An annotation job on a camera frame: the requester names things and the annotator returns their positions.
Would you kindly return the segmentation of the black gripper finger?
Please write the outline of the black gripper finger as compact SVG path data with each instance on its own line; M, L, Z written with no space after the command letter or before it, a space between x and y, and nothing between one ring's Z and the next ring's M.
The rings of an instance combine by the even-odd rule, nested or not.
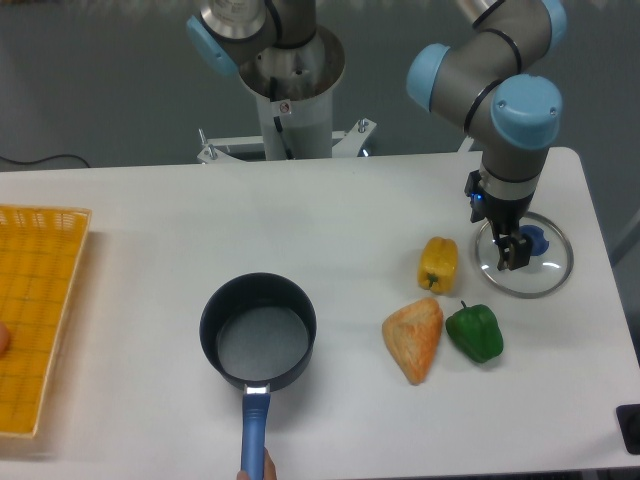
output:
M517 270L529 264L531 257L531 239L526 234L514 234L509 237L509 269Z
M497 269L504 271L509 267L510 240L508 235L497 235L494 237L494 244L498 249L499 259Z

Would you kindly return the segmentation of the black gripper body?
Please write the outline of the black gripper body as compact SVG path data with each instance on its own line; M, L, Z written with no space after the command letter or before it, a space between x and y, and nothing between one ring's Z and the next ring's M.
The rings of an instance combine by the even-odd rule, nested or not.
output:
M533 194L507 199L491 193L483 183L479 170L469 173L467 197L471 207L472 223L486 219L498 235L510 235L519 230L519 222L528 211Z

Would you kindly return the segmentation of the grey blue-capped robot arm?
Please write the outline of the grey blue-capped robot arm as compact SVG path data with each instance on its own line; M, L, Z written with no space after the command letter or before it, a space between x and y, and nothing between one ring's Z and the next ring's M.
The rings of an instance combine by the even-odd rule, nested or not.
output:
M499 270L528 265L533 242L520 221L528 211L561 122L563 99L550 80L527 74L563 39L559 1L462 1L473 37L425 47L407 77L409 97L461 128L482 147L464 188L474 222L491 227Z

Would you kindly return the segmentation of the second grey robot arm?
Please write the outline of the second grey robot arm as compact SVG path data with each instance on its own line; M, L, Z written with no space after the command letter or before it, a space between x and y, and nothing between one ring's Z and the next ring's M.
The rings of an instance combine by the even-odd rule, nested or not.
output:
M314 1L206 1L186 22L196 51L221 75L236 73L268 48L299 48L316 28Z

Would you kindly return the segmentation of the hand at bottom edge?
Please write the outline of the hand at bottom edge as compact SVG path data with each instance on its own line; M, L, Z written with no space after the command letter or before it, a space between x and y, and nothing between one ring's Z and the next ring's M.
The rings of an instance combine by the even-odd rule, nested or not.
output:
M263 464L263 479L264 480L277 480L276 466L270 456L267 448L264 451L264 464ZM239 470L236 475L237 480L252 480L252 477L245 470Z

